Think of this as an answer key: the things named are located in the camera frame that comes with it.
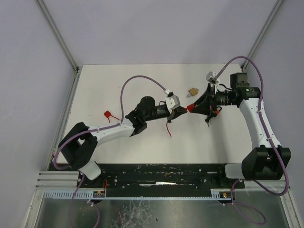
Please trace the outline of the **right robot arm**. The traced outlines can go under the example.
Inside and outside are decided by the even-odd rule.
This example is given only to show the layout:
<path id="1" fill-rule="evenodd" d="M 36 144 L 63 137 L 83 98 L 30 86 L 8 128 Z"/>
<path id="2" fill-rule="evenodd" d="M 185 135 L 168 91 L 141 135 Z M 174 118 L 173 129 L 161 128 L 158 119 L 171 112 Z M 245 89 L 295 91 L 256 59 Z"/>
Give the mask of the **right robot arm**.
<path id="1" fill-rule="evenodd" d="M 246 73 L 231 74 L 230 89 L 222 92 L 218 90 L 220 83 L 216 73 L 209 72 L 206 80 L 207 89 L 193 104 L 188 105 L 188 111 L 205 115 L 208 124 L 223 106 L 235 105 L 240 109 L 251 137 L 252 151 L 241 163 L 226 164 L 226 177 L 251 181 L 281 179 L 283 169 L 290 161 L 291 151 L 282 147 L 273 133 L 260 89 L 250 86 Z"/>

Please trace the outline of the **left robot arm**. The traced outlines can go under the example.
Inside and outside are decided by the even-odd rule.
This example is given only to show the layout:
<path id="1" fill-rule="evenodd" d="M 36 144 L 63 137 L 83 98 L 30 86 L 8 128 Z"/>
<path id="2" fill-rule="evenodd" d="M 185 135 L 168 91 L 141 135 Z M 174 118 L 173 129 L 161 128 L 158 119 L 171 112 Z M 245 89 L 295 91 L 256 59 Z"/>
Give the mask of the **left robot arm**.
<path id="1" fill-rule="evenodd" d="M 83 122 L 77 123 L 59 143 L 59 151 L 67 161 L 68 167 L 94 180 L 101 175 L 101 169 L 92 160 L 98 146 L 119 138 L 138 135 L 147 128 L 148 121 L 166 118 L 167 122 L 171 122 L 185 113 L 187 109 L 180 105 L 176 95 L 166 97 L 164 104 L 160 105 L 156 105 L 151 96 L 145 96 L 120 123 L 95 128 Z"/>

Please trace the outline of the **small red cable padlock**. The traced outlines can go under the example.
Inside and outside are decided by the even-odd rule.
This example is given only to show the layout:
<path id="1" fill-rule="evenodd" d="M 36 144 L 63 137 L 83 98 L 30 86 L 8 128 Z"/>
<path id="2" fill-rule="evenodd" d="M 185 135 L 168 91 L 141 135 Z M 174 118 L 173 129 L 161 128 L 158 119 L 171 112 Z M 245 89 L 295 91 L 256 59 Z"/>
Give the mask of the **small red cable padlock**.
<path id="1" fill-rule="evenodd" d="M 186 110 L 187 110 L 187 112 L 192 113 L 193 108 L 194 108 L 194 104 L 190 104 L 190 105 L 188 105 L 188 106 L 186 107 Z M 170 123 L 171 123 L 170 121 L 167 121 L 167 122 L 166 122 L 166 129 L 167 129 L 167 132 L 168 132 L 169 136 L 172 137 L 172 134 L 171 134 L 171 132 L 170 132 L 170 130 L 169 130 L 169 124 L 170 124 Z"/>

